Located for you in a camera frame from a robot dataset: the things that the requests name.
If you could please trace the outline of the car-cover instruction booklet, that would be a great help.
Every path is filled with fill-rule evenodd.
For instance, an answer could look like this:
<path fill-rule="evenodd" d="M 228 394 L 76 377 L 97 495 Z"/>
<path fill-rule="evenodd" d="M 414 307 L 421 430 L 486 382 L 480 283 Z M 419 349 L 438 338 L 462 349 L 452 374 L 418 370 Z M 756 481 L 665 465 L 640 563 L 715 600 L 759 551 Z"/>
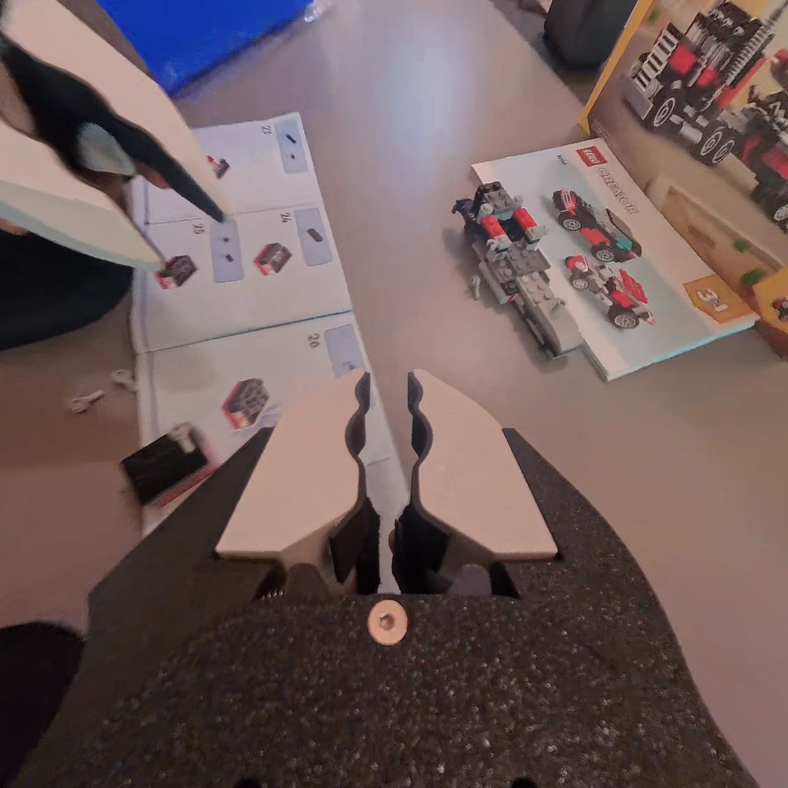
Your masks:
<path fill-rule="evenodd" d="M 475 163 L 545 226 L 547 275 L 606 381 L 754 326 L 601 139 Z"/>

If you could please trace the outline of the toy brick truck model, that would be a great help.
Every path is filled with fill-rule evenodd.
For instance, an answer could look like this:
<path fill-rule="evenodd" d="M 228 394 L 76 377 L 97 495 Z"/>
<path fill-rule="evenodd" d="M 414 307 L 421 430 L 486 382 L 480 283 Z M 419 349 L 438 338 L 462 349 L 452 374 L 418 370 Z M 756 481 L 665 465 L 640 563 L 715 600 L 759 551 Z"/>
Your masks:
<path fill-rule="evenodd" d="M 498 181 L 479 185 L 472 198 L 454 202 L 451 213 L 478 259 L 478 272 L 499 305 L 511 304 L 537 341 L 554 359 L 584 344 L 566 301 L 554 291 L 550 263 L 540 249 L 547 228 Z"/>

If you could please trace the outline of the large blue plastic bin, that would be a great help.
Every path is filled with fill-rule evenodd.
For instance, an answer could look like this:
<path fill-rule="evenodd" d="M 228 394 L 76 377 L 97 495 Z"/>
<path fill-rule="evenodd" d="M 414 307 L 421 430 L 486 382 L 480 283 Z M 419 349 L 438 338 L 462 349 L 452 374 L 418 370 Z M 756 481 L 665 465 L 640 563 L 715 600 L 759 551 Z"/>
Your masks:
<path fill-rule="evenodd" d="M 100 1 L 172 93 L 303 17 L 310 1 Z"/>

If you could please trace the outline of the black toy brick block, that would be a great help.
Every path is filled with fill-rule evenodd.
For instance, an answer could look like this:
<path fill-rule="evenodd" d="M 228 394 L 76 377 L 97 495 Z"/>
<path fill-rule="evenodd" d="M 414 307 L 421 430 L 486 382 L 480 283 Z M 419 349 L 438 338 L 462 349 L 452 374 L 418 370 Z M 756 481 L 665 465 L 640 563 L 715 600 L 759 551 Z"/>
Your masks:
<path fill-rule="evenodd" d="M 166 437 L 169 430 L 121 461 L 121 471 L 140 506 L 163 507 L 219 468 L 220 462 L 204 433 L 191 424 L 198 445 L 192 454 L 181 453 Z"/>

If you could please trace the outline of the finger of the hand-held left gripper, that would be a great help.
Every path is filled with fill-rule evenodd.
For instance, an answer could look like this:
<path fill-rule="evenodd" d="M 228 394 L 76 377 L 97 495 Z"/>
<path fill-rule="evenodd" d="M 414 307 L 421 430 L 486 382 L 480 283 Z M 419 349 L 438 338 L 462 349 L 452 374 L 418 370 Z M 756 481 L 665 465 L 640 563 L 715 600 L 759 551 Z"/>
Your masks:
<path fill-rule="evenodd" d="M 163 89 L 60 2 L 2 2 L 2 45 L 23 87 L 103 128 L 214 221 L 231 213 L 207 156 Z"/>
<path fill-rule="evenodd" d="M 157 271 L 161 253 L 105 192 L 64 166 L 46 144 L 1 123 L 1 215 L 93 258 Z"/>

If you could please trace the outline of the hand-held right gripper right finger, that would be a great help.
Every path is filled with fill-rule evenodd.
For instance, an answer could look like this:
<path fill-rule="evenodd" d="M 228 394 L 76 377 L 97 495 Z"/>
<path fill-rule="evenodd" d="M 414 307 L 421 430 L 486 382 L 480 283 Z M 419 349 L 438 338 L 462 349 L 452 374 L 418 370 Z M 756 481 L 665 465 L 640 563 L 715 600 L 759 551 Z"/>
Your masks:
<path fill-rule="evenodd" d="M 403 594 L 520 596 L 507 566 L 545 562 L 558 546 L 503 427 L 424 369 L 408 374 L 410 498 L 392 533 Z"/>

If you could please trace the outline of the toy brick set box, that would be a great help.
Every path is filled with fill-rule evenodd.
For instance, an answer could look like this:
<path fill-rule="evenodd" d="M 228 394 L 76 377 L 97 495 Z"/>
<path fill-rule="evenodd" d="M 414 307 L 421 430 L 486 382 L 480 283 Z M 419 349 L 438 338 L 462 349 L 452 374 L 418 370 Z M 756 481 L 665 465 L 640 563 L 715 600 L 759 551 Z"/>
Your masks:
<path fill-rule="evenodd" d="M 787 2 L 638 2 L 582 122 L 786 360 Z"/>

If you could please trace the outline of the step-page instruction booklet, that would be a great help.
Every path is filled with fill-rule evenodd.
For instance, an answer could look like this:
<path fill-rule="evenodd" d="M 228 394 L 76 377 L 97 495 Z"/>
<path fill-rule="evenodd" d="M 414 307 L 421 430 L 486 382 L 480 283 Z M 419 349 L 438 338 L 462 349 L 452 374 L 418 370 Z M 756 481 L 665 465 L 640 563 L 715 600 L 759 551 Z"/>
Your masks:
<path fill-rule="evenodd" d="M 135 275 L 137 410 L 142 445 L 190 422 L 221 464 L 291 403 L 372 367 L 300 115 L 193 133 L 231 212 L 214 222 L 133 182 L 135 221 L 167 264 Z"/>

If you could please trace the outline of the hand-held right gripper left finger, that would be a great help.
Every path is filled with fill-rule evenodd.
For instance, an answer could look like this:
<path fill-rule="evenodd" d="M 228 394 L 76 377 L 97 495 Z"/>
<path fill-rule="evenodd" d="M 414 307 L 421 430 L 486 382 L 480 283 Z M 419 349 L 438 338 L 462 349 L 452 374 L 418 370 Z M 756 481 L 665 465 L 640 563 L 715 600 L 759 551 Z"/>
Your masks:
<path fill-rule="evenodd" d="M 371 377 L 350 371 L 288 405 L 215 547 L 223 559 L 316 570 L 330 595 L 380 586 L 380 516 L 367 491 Z"/>

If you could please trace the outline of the black mesh cushion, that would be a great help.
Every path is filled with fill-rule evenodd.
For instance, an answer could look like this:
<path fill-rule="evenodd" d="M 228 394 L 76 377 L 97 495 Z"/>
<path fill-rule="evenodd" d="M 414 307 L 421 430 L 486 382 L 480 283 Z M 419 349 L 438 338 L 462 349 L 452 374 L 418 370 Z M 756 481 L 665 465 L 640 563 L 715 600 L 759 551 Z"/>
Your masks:
<path fill-rule="evenodd" d="M 126 296 L 133 268 L 33 234 L 1 232 L 1 350 L 83 328 Z"/>
<path fill-rule="evenodd" d="M 10 786 L 62 706 L 84 638 L 52 622 L 1 629 L 1 786 Z"/>

